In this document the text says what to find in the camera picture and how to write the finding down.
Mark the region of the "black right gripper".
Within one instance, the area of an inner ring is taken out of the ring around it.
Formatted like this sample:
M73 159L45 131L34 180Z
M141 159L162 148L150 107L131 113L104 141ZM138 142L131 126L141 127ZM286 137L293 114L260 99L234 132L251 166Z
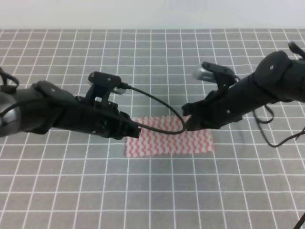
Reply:
M228 90L212 91L204 100L183 105L183 116L189 115L186 130L220 129L227 124L241 121L242 115L234 113L228 107L227 95Z

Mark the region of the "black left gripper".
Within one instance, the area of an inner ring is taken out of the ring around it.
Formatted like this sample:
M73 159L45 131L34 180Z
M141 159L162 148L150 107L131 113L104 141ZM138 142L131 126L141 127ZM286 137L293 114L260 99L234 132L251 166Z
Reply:
M76 104L64 108L60 115L60 129L117 140L124 137L139 138L141 129L132 124L133 121L127 113L118 110L117 104L108 102L102 105L101 102L94 102L90 105L81 96L76 96L75 100Z

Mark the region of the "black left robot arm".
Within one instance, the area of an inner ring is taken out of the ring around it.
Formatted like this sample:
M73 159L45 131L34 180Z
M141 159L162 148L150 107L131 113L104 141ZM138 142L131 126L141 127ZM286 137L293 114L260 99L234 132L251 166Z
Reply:
M0 77L2 137L20 132L44 135L51 128L117 140L140 136L138 125L108 100L115 89L123 86L117 75L92 72L88 76L91 87L85 97L74 96L46 80L20 89L19 80L4 70Z

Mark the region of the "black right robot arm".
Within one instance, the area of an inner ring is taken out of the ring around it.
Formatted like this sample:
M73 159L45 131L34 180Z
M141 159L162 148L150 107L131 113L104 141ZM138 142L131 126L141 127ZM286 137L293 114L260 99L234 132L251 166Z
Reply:
M220 129L267 104L303 103L305 53L295 42L289 42L288 47L301 58L292 60L284 51L272 52L262 59L253 73L241 80L228 67L203 62L194 78L216 83L218 89L203 100L182 107L183 115L189 117L186 129Z

